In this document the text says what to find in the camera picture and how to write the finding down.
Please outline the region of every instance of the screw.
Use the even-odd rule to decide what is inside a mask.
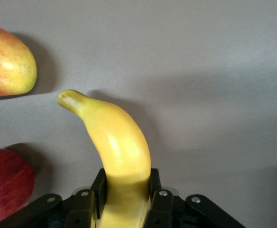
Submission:
[[[50,203],[50,202],[53,202],[53,201],[55,201],[54,197],[50,197],[50,198],[47,199],[47,203]]]
[[[89,195],[89,192],[87,192],[87,191],[83,191],[81,194],[81,196],[88,196],[88,195]]]
[[[192,201],[193,203],[200,203],[200,202],[201,202],[200,198],[198,198],[197,196],[193,196],[193,197],[191,198],[191,201]]]
[[[159,195],[160,195],[160,196],[167,196],[167,195],[168,195],[168,192],[166,192],[165,190],[161,190],[161,191],[159,192]]]

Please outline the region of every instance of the banana peel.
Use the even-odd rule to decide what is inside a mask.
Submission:
[[[98,228],[141,228],[148,209],[151,158],[147,141],[119,106],[65,90],[58,104],[79,116],[102,160],[107,201]]]

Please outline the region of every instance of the gray surface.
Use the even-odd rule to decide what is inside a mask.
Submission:
[[[0,99],[0,148],[35,165],[33,199],[65,199],[102,167],[56,104],[72,88],[134,117],[164,186],[277,228],[277,0],[1,0],[0,27],[38,63],[32,92]]]

